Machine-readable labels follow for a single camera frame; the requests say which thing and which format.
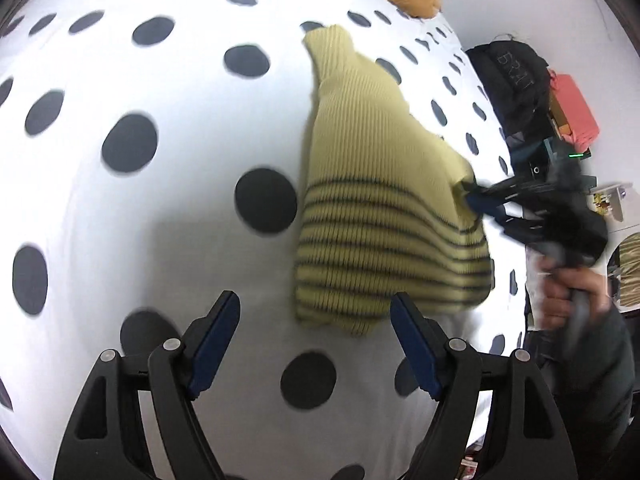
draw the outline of human hand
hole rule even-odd
[[[596,321],[611,308],[607,290],[607,279],[587,267],[580,269],[556,269],[556,263],[548,257],[542,258],[539,268],[550,272],[544,279],[542,290],[545,299],[540,306],[542,318],[538,323],[542,330],[554,330],[564,326],[574,311],[570,301],[571,288],[589,293],[590,319]]]

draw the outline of white wall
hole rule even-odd
[[[601,131],[585,171],[640,189],[640,57],[603,0],[442,1],[464,48],[510,32],[571,74]]]

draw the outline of person's arm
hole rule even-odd
[[[591,294],[590,330],[570,361],[560,365],[556,404],[569,434],[580,480],[594,478],[626,430],[634,384],[629,333],[607,295],[607,282],[590,269],[560,269],[545,279],[543,329],[564,325],[572,312],[569,288]]]

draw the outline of pink bag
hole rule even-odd
[[[561,131],[562,138],[574,145],[576,152],[584,153],[598,137],[600,128],[587,105],[574,78],[567,74],[551,74],[552,101],[556,100],[566,117],[570,132]]]

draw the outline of metal rivet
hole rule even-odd
[[[531,359],[531,356],[529,355],[529,352],[527,352],[526,350],[523,350],[522,348],[518,348],[516,350],[516,359],[518,361],[522,361],[523,363],[526,363],[529,359]]]
[[[108,363],[109,361],[113,361],[115,357],[116,357],[115,350],[105,350],[100,354],[100,361],[104,361],[105,363]]]
[[[462,352],[466,348],[466,343],[456,337],[449,341],[449,348],[456,352]]]
[[[180,340],[172,337],[171,339],[167,339],[164,343],[162,343],[162,348],[165,350],[177,350],[180,348]]]

